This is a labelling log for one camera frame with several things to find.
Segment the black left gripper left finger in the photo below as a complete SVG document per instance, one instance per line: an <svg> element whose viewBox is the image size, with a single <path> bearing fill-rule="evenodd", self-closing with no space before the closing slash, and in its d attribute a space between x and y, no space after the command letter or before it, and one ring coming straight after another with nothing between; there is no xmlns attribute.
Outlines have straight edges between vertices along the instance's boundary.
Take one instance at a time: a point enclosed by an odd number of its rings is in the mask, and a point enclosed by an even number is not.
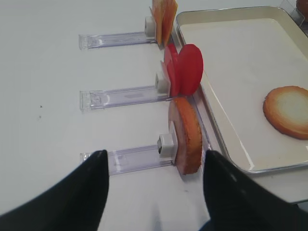
<svg viewBox="0 0 308 231"><path fill-rule="evenodd" d="M94 152L67 177L1 215L2 231L96 231L109 192L106 150Z"/></svg>

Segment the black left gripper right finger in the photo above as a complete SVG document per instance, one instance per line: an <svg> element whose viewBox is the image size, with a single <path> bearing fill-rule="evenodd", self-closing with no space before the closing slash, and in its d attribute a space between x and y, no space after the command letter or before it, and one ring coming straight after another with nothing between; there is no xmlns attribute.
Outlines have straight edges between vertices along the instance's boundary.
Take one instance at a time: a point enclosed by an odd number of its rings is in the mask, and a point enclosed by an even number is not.
<svg viewBox="0 0 308 231"><path fill-rule="evenodd" d="M306 231L308 214L270 193L217 151L205 154L205 231Z"/></svg>

